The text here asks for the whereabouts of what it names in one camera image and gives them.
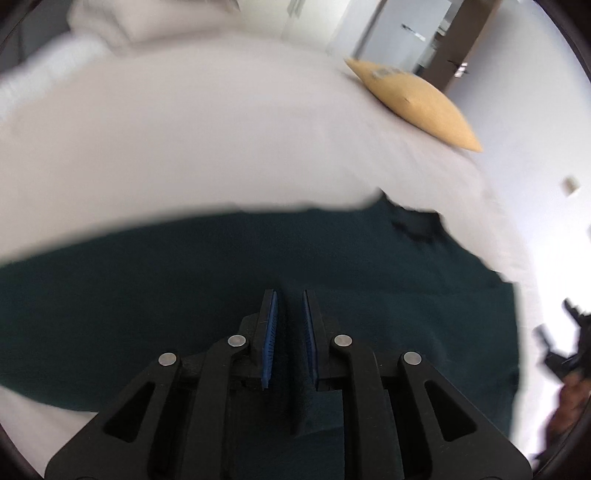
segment door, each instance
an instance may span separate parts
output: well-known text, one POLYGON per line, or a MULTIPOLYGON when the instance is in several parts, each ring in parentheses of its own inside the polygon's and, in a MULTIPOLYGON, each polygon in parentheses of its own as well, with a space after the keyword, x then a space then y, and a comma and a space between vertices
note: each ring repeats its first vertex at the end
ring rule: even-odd
POLYGON ((414 71, 451 4, 448 0, 388 0, 359 58, 414 71))
POLYGON ((468 59, 502 0, 464 0, 421 77, 445 92, 470 67, 468 59))
POLYGON ((298 0, 282 38, 326 50, 350 0, 298 0))

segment mustard cushion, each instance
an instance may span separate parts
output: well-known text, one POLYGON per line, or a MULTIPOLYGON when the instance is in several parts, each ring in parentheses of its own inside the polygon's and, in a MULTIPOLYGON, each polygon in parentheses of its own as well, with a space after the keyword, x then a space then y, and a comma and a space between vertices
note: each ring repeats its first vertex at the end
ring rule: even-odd
POLYGON ((429 82, 370 61, 346 62, 370 92, 408 123, 447 144, 482 152, 461 111, 429 82))

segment dark teal towel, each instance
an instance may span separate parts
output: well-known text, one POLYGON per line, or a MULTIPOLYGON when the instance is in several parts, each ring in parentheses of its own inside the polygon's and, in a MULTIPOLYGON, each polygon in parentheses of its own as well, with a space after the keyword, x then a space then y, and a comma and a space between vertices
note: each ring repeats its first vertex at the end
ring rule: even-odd
POLYGON ((273 385, 300 433, 337 426, 301 363, 301 293, 375 349, 421 352, 501 430, 518 383, 512 287, 436 213, 385 197, 346 212, 233 213, 113 233, 0 269, 0 383, 98 410, 165 351, 206 350, 281 294, 273 385))

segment white duvet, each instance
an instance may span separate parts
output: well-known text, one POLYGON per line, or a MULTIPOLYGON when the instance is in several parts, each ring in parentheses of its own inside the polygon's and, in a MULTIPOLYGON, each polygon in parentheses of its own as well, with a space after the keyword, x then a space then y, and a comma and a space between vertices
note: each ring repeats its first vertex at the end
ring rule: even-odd
MULTIPOLYGON (((540 317, 525 249, 468 154, 345 71, 234 33, 96 61, 0 124, 0 260, 187 212, 359 206, 382 189, 440 212, 461 245, 518 283, 512 439, 533 453, 540 317)), ((39 472, 90 417, 0 388, 0 423, 39 472)))

